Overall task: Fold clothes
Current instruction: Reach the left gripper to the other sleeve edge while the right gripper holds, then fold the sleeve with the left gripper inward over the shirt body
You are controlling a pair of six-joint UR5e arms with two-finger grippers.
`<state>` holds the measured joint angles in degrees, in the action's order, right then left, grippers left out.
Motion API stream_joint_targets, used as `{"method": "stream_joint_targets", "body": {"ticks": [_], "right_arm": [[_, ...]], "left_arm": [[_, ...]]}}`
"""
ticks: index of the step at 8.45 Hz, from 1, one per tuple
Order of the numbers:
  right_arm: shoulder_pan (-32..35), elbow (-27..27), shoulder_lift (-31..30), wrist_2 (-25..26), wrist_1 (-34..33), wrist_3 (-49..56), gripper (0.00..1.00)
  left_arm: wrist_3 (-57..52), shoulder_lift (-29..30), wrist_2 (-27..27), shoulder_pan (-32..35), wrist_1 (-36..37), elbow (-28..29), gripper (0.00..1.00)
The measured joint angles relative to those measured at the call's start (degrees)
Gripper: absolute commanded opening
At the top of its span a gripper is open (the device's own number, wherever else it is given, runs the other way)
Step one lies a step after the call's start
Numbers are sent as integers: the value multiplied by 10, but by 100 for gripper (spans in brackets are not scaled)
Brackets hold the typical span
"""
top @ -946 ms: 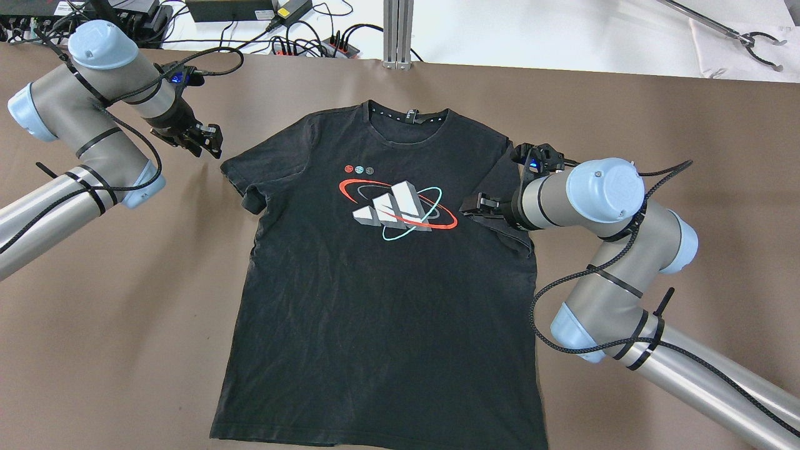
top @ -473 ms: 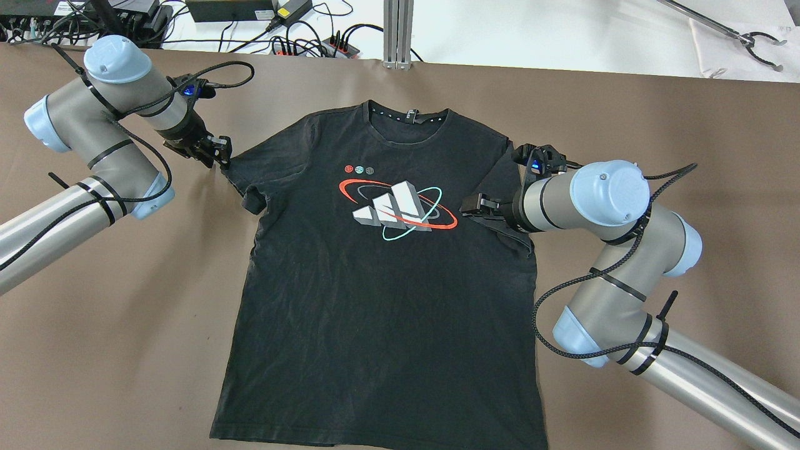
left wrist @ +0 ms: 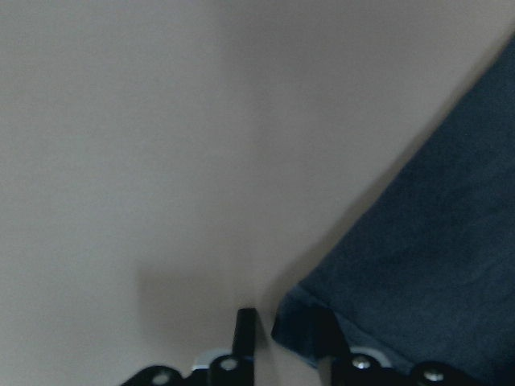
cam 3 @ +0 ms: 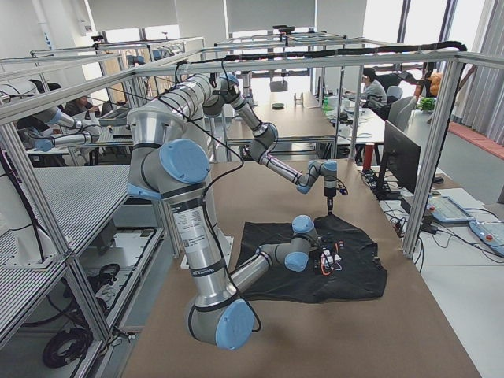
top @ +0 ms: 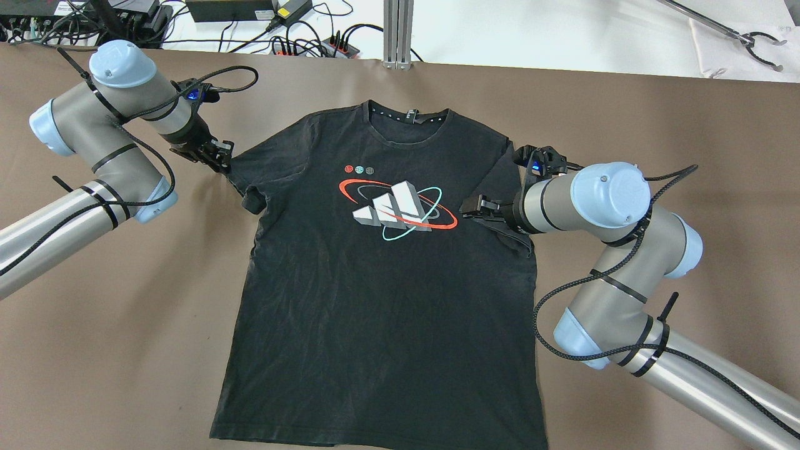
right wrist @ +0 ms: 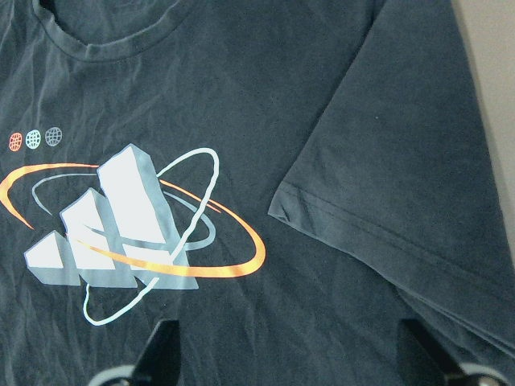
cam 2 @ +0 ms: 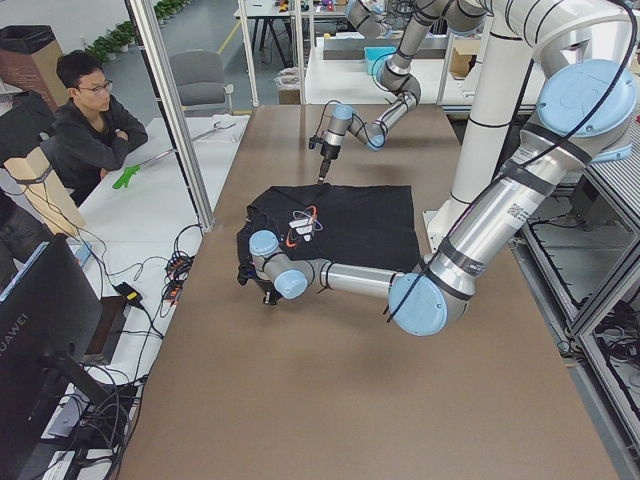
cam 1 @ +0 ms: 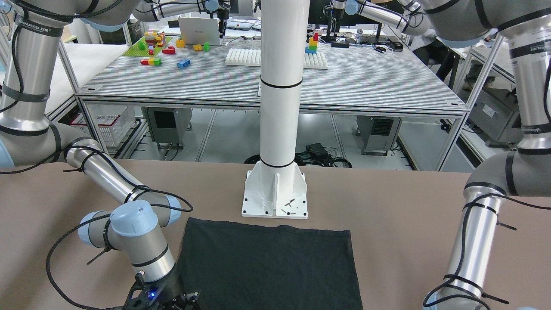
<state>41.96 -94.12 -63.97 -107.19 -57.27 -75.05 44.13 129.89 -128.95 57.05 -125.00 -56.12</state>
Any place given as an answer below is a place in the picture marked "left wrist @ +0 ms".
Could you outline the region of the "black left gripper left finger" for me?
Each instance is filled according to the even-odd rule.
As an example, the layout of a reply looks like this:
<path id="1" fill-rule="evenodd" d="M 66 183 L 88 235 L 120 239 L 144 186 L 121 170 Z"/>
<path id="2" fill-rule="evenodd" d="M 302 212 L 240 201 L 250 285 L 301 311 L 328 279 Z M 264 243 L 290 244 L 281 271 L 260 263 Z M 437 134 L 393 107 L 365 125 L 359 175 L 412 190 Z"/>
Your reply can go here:
<path id="1" fill-rule="evenodd" d="M 232 353 L 236 356 L 253 358 L 256 345 L 257 310 L 242 308 L 237 312 Z"/>

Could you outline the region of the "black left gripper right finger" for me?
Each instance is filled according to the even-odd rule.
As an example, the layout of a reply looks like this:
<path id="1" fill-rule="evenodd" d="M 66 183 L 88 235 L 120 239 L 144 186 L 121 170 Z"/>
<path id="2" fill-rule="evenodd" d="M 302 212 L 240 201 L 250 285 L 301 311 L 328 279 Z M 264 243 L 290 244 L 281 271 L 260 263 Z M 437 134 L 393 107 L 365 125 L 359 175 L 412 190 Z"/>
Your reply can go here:
<path id="1" fill-rule="evenodd" d="M 310 309 L 311 354 L 314 362 L 348 357 L 348 344 L 336 315 L 329 309 Z"/>

